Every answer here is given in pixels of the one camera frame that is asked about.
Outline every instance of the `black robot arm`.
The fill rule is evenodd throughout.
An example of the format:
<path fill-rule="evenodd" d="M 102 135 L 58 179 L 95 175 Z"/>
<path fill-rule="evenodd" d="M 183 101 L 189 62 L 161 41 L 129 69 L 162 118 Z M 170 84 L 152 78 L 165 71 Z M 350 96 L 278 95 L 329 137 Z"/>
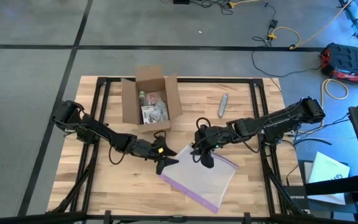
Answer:
<path fill-rule="evenodd" d="M 53 112 L 52 121 L 66 133 L 77 133 L 77 139 L 87 144 L 94 144 L 98 137 L 101 137 L 117 152 L 157 162 L 157 174 L 161 174 L 164 167 L 178 162 L 167 157 L 175 156 L 176 152 L 167 147 L 165 136 L 154 135 L 155 141 L 150 143 L 133 134 L 116 133 L 108 128 L 107 124 L 102 124 L 86 114 L 84 108 L 74 101 L 63 101 Z"/>
<path fill-rule="evenodd" d="M 251 137 L 264 133 L 264 141 L 275 144 L 284 133 L 299 128 L 302 123 L 314 124 L 321 122 L 325 117 L 324 111 L 317 100 L 302 98 L 282 110 L 270 113 L 259 118 L 241 118 L 226 123 L 226 127 L 208 126 L 203 124 L 195 132 L 195 149 L 192 154 L 200 155 L 201 163 L 212 168 L 214 166 L 211 150 L 223 147 L 229 143 L 246 142 Z"/>

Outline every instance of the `wooden table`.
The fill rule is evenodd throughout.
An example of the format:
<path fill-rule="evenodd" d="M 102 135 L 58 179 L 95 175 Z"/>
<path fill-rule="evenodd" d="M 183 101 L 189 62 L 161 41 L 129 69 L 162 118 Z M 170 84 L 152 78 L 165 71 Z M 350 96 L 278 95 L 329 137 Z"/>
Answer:
<path fill-rule="evenodd" d="M 82 77 L 75 101 L 90 112 L 97 77 Z M 269 78 L 264 78 L 265 94 L 269 112 L 284 108 L 282 94 Z M 167 131 L 167 144 L 179 152 L 194 141 L 195 121 L 206 117 L 212 125 L 224 126 L 226 121 L 254 117 L 249 85 L 243 83 L 179 83 L 180 101 L 183 115 L 172 121 Z M 218 118 L 218 108 L 223 94 L 229 100 L 223 118 Z M 138 133 L 136 125 L 122 123 L 121 83 L 112 83 L 106 109 L 105 123 L 119 133 L 132 133 L 139 138 L 152 141 L 153 133 Z M 259 91 L 257 99 L 260 114 L 262 105 Z M 55 208 L 75 183 L 80 161 L 82 142 L 75 134 L 67 136 L 62 149 L 55 182 L 49 200 L 48 210 Z M 257 149 L 257 138 L 249 145 Z M 192 216 L 244 216 L 249 212 L 252 217 L 268 217 L 264 179 L 260 154 L 254 154 L 242 144 L 227 145 L 216 151 L 239 166 L 230 182 L 217 214 L 188 198 L 166 184 L 155 174 L 155 163 L 126 156 L 117 166 L 108 159 L 109 144 L 101 140 L 88 214 L 103 215 L 111 210 L 114 215 L 192 215 Z M 118 160 L 120 154 L 113 151 L 112 159 Z M 282 180 L 298 164 L 294 148 L 287 143 L 277 146 L 277 157 Z M 301 185 L 301 175 L 296 169 L 289 177 L 291 185 Z M 277 191 L 272 184 L 276 212 L 279 213 Z M 81 208 L 83 191 L 80 193 L 78 208 Z"/>

